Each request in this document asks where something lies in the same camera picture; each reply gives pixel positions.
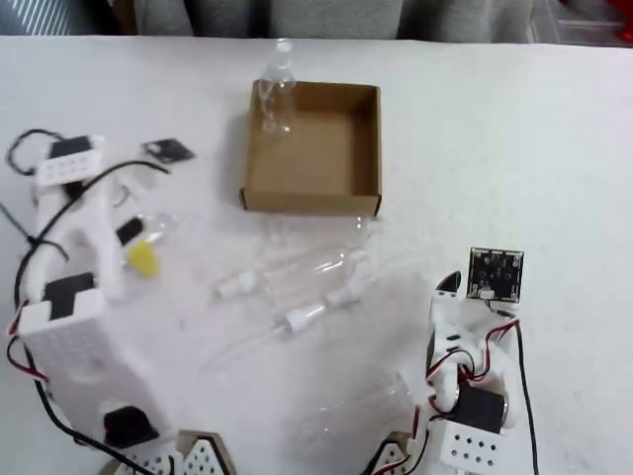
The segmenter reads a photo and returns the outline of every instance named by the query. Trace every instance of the cardboard box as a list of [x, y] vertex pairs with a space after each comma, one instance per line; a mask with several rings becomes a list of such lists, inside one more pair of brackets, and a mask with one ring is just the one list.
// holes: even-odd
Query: cardboard box
[[376, 216], [382, 200], [380, 88], [298, 82], [293, 131], [262, 131], [253, 84], [244, 209]]

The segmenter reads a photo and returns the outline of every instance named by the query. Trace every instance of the white plastic part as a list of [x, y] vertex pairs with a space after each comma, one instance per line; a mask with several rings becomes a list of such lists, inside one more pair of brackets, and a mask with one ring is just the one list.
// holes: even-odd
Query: white plastic part
[[50, 308], [50, 301], [26, 306], [18, 333], [73, 428], [104, 441], [104, 416], [134, 406], [159, 434], [147, 445], [174, 437], [176, 425], [152, 385], [152, 369], [107, 327], [103, 293], [76, 294], [69, 317], [50, 320]]
[[480, 290], [479, 298], [482, 300], [492, 300], [495, 297], [494, 290]]
[[36, 185], [62, 185], [85, 180], [100, 173], [103, 170], [103, 157], [98, 145], [103, 143], [103, 140], [91, 137], [90, 142], [93, 145], [90, 150], [41, 161], [36, 172]]
[[285, 316], [286, 329], [289, 332], [296, 333], [303, 330], [316, 319], [325, 314], [324, 304], [313, 304], [294, 309]]
[[501, 473], [504, 438], [496, 433], [451, 421], [432, 424], [426, 457], [477, 475]]
[[[481, 300], [435, 291], [431, 297], [430, 322], [435, 336], [431, 363], [446, 355], [449, 349], [460, 347], [472, 355], [476, 374], [480, 374], [485, 368], [485, 335], [489, 330], [503, 325], [505, 320], [491, 312]], [[511, 339], [509, 333], [503, 341]], [[491, 388], [504, 397], [507, 411], [503, 427], [512, 428], [523, 408], [517, 363], [494, 338], [490, 340], [489, 349], [491, 366], [488, 375], [483, 381], [471, 384], [483, 389]], [[472, 365], [465, 353], [456, 353], [446, 359], [429, 378], [435, 390], [435, 404], [443, 412], [451, 411], [457, 402], [459, 365], [469, 368]]]
[[[175, 448], [173, 441], [150, 447], [128, 451], [125, 456], [132, 462], [146, 468], [154, 475], [180, 475], [183, 472], [183, 456]], [[137, 475], [132, 468], [120, 464], [114, 475]]]
[[237, 275], [216, 286], [216, 297], [229, 300], [240, 295], [248, 295], [257, 290], [261, 283], [260, 274], [254, 269], [242, 270]]
[[325, 295], [325, 301], [332, 307], [342, 307], [352, 302], [358, 302], [365, 292], [365, 282], [359, 277], [347, 279], [343, 285]]
[[[93, 150], [90, 151], [90, 173], [84, 178], [92, 177], [103, 171], [103, 139], [90, 137]], [[36, 173], [36, 194], [38, 197], [37, 231], [48, 224], [50, 219], [67, 203], [63, 188], [49, 177], [48, 165], [38, 168]], [[75, 174], [64, 175], [65, 179]], [[75, 206], [71, 207], [45, 236], [46, 240], [68, 247], [74, 235], [82, 235], [95, 252], [97, 259], [96, 276], [99, 287], [109, 299], [123, 296], [121, 262], [123, 253], [121, 242], [117, 238], [112, 220], [112, 187], [102, 180], [90, 189]], [[58, 249], [52, 245], [41, 245], [29, 262], [26, 275], [27, 296], [31, 303], [39, 302], [44, 295], [46, 283], [50, 275], [64, 264]]]
[[199, 439], [183, 463], [184, 475], [228, 475], [208, 440]]
[[[376, 461], [376, 465], [374, 466], [374, 470], [372, 473], [376, 473], [378, 470], [381, 469], [381, 467], [384, 467], [385, 465], [400, 462], [405, 457], [406, 456], [403, 454], [403, 452], [400, 450], [400, 447], [396, 443], [386, 443], [383, 447], [383, 450], [380, 452], [380, 455], [378, 456], [378, 460]], [[406, 472], [407, 463], [394, 469], [394, 474], [400, 475]]]

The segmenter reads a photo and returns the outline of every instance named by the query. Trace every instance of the white bracket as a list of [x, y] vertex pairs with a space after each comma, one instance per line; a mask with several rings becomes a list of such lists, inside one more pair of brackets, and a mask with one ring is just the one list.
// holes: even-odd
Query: white bracket
[[478, 428], [437, 421], [433, 423], [427, 456], [449, 467], [477, 474], [500, 473], [504, 438]]

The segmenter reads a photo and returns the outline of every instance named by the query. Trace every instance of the wire bundle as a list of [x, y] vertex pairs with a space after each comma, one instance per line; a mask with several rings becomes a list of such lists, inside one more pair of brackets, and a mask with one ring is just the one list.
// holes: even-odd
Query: wire bundle
[[[24, 141], [25, 138], [34, 135], [34, 134], [44, 134], [47, 135], [49, 137], [52, 137], [56, 140], [63, 140], [63, 136], [61, 134], [58, 133], [54, 133], [54, 132], [50, 132], [50, 131], [46, 131], [44, 129], [31, 129], [29, 131], [24, 132], [23, 134], [20, 134], [18, 136], [18, 138], [14, 141], [14, 143], [11, 145], [11, 147], [9, 148], [9, 150], [7, 151], [7, 155], [6, 155], [6, 161], [9, 164], [9, 166], [16, 171], [17, 173], [23, 175], [23, 176], [33, 176], [35, 175], [35, 168], [31, 167], [29, 169], [23, 169], [20, 166], [18, 166], [14, 160], [13, 154], [16, 150], [16, 148], [20, 145], [20, 143], [22, 143]], [[8, 334], [11, 337], [9, 344], [7, 345], [7, 351], [6, 351], [6, 356], [7, 359], [9, 360], [9, 362], [16, 367], [17, 369], [29, 374], [30, 376], [32, 376], [35, 379], [35, 385], [36, 385], [36, 389], [38, 391], [38, 395], [40, 396], [40, 400], [44, 406], [45, 412], [48, 415], [48, 417], [50, 418], [50, 420], [52, 421], [52, 423], [59, 428], [61, 431], [63, 431], [64, 433], [70, 435], [75, 442], [80, 443], [80, 444], [84, 444], [84, 445], [89, 445], [97, 450], [100, 450], [108, 455], [110, 455], [111, 457], [115, 458], [116, 460], [118, 460], [119, 462], [129, 466], [130, 468], [133, 469], [134, 472], [138, 472], [141, 473], [142, 475], [154, 475], [152, 472], [150, 472], [149, 470], [147, 470], [144, 467], [141, 467], [140, 465], [138, 465], [137, 463], [133, 462], [132, 460], [129, 460], [127, 457], [125, 457], [123, 454], [119, 453], [117, 450], [114, 450], [113, 448], [109, 447], [108, 445], [99, 442], [98, 440], [95, 440], [81, 432], [78, 432], [68, 426], [66, 426], [55, 414], [54, 410], [52, 409], [51, 405], [50, 405], [50, 401], [48, 400], [48, 395], [46, 394], [43, 382], [47, 382], [47, 378], [44, 374], [42, 374], [40, 371], [38, 371], [38, 368], [34, 362], [33, 356], [31, 355], [31, 353], [29, 352], [29, 350], [25, 347], [25, 354], [27, 357], [27, 362], [28, 365], [23, 365], [19, 362], [16, 361], [16, 359], [13, 357], [12, 354], [12, 347], [13, 345], [18, 341], [19, 336], [18, 336], [18, 326], [19, 326], [19, 321], [20, 321], [20, 317], [21, 317], [21, 310], [23, 305], [26, 303], [26, 301], [24, 301], [21, 304], [21, 298], [20, 298], [20, 287], [22, 284], [22, 278], [24, 276], [24, 272], [27, 269], [27, 266], [29, 264], [29, 261], [31, 260], [31, 258], [35, 255], [36, 251], [38, 250], [38, 248], [40, 247], [40, 245], [42, 244], [51, 244], [51, 245], [55, 245], [55, 247], [57, 247], [63, 254], [64, 257], [67, 258], [67, 254], [65, 253], [65, 251], [58, 245], [55, 244], [53, 242], [49, 242], [45, 239], [46, 235], [50, 232], [50, 230], [55, 226], [55, 224], [63, 217], [63, 215], [65, 213], [68, 212], [68, 210], [75, 205], [82, 197], [83, 195], [93, 186], [95, 186], [97, 183], [99, 183], [101, 180], [103, 180], [105, 177], [107, 177], [108, 175], [110, 175], [111, 173], [127, 167], [127, 166], [147, 166], [149, 168], [152, 168], [154, 170], [157, 171], [161, 171], [163, 173], [169, 173], [169, 170], [167, 170], [166, 168], [157, 165], [155, 163], [151, 163], [148, 161], [142, 161], [142, 160], [132, 160], [132, 161], [125, 161], [122, 163], [119, 163], [117, 165], [111, 166], [109, 168], [107, 168], [105, 171], [103, 171], [102, 173], [98, 174], [97, 176], [95, 176], [94, 178], [92, 178], [91, 180], [89, 180], [87, 183], [83, 184], [81, 189], [79, 190], [79, 192], [73, 196], [72, 199], [68, 200], [68, 202], [61, 207], [61, 209], [48, 221], [48, 223], [44, 226], [44, 228], [42, 229], [42, 231], [36, 236], [36, 237], [32, 237], [30, 235], [28, 235], [28, 233], [25, 231], [24, 227], [22, 227], [17, 220], [15, 220], [15, 218], [13, 218], [13, 216], [9, 213], [9, 211], [0, 204], [0, 211], [2, 211], [2, 213], [7, 217], [7, 219], [9, 219], [9, 221], [23, 234], [25, 235], [25, 237], [27, 238], [27, 241], [29, 242], [29, 244], [31, 245], [31, 247], [29, 248], [29, 251], [26, 253], [26, 255], [23, 257], [22, 261], [20, 262], [20, 266], [18, 268], [18, 272], [16, 274], [16, 278], [15, 278], [15, 283], [14, 283], [14, 305], [16, 307], [16, 311], [17, 316], [16, 319], [14, 320], [14, 322], [12, 323], [12, 325], [9, 327], [8, 329]]]
[[[483, 381], [484, 378], [486, 378], [486, 376], [491, 370], [491, 352], [490, 352], [491, 338], [493, 337], [493, 335], [501, 332], [501, 335], [498, 337], [498, 340], [501, 340], [507, 332], [509, 332], [511, 329], [515, 329], [517, 346], [518, 346], [518, 364], [519, 364], [519, 371], [521, 373], [521, 385], [523, 389], [523, 397], [525, 398], [527, 420], [528, 420], [529, 429], [530, 429], [530, 441], [531, 441], [531, 448], [532, 448], [532, 470], [534, 472], [534, 475], [539, 475], [538, 449], [537, 449], [537, 444], [536, 444], [536, 430], [534, 428], [534, 416], [532, 414], [532, 403], [530, 401], [529, 391], [527, 389], [527, 377], [525, 375], [525, 361], [524, 361], [524, 354], [523, 354], [523, 336], [521, 333], [521, 326], [519, 324], [519, 319], [516, 318], [515, 315], [510, 312], [507, 312], [505, 310], [494, 309], [489, 301], [485, 301], [485, 304], [489, 308], [489, 310], [493, 312], [494, 314], [500, 315], [505, 318], [510, 318], [510, 320], [506, 322], [504, 325], [495, 327], [486, 333], [485, 363], [484, 363], [483, 371], [480, 374], [475, 374], [475, 362], [474, 362], [473, 356], [463, 348], [455, 348], [449, 351], [446, 355], [442, 356], [438, 361], [433, 363], [431, 366], [429, 366], [428, 370], [426, 371], [426, 379], [428, 380], [429, 378], [431, 378], [439, 370], [441, 365], [451, 356], [455, 354], [459, 354], [459, 353], [466, 353], [470, 359], [471, 368], [467, 368], [466, 366], [460, 367], [460, 382], [462, 384], [468, 384], [469, 381], [472, 381], [472, 382]], [[450, 413], [444, 413], [437, 407], [435, 400], [436, 400], [435, 395], [430, 396], [428, 398], [428, 403], [431, 406], [431, 408], [440, 416], [450, 417]]]

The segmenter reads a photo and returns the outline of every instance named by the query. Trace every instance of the red object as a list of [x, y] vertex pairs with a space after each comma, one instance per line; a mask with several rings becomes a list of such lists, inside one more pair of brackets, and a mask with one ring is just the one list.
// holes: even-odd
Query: red object
[[624, 27], [620, 31], [620, 40], [626, 43], [633, 43], [633, 0], [606, 0], [608, 3], [618, 8], [625, 18]]

